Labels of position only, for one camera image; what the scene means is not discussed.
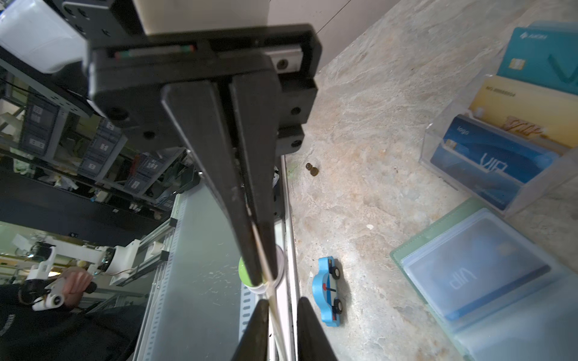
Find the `wooden toy car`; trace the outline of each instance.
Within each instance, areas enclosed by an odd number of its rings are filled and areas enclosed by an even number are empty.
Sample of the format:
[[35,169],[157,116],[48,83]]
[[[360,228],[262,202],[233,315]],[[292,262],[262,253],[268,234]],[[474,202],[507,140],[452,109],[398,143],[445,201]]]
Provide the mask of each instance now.
[[341,271],[335,266],[333,257],[319,259],[319,273],[313,278],[313,298],[321,310],[321,320],[327,326],[337,327],[343,305],[337,295],[337,280]]

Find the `blue vip card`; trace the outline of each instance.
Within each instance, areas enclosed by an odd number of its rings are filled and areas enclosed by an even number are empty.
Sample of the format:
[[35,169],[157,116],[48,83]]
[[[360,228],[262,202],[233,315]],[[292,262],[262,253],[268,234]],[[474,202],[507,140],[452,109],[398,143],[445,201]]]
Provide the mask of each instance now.
[[558,154],[468,117],[454,118],[431,163],[500,210]]

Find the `thin stick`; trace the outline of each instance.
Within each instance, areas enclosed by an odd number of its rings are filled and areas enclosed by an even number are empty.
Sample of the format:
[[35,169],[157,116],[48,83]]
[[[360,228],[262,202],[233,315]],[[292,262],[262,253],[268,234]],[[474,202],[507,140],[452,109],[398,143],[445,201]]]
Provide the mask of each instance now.
[[[249,217],[251,217],[251,210],[247,207],[247,212]],[[261,243],[261,237],[257,231],[257,226],[255,222],[251,219],[251,228],[253,234],[255,235],[255,241],[257,243],[257,253],[259,254],[259,261],[261,262],[261,268],[265,275],[265,281],[267,282],[267,288],[265,289],[265,294],[269,300],[269,313],[271,314],[271,325],[273,325],[273,335],[275,337],[275,342],[277,343],[277,348],[279,349],[279,360],[286,361],[287,354],[285,351],[285,343],[283,341],[283,334],[281,330],[281,322],[279,317],[279,309],[277,307],[277,292],[275,291],[275,279],[273,279],[273,273],[265,257],[265,250],[263,249],[263,244]]]

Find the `hand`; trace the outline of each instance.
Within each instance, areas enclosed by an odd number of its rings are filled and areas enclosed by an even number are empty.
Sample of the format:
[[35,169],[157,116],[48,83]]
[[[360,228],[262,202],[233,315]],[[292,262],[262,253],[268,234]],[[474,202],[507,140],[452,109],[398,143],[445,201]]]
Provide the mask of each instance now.
[[58,278],[66,279],[62,288],[64,304],[68,308],[75,308],[80,303],[83,292],[90,285],[92,275],[80,267],[69,267]]

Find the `gray stone surface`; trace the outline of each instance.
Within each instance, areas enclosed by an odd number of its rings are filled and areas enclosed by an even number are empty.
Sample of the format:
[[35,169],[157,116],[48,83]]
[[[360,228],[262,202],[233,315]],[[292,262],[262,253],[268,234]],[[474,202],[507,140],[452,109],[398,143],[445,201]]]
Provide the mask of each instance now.
[[[461,359],[389,257],[468,197],[418,163],[424,129],[514,27],[576,19],[574,0],[401,0],[317,76],[288,178],[301,294],[319,257],[342,264],[339,360]],[[578,271],[577,180],[510,222]]]

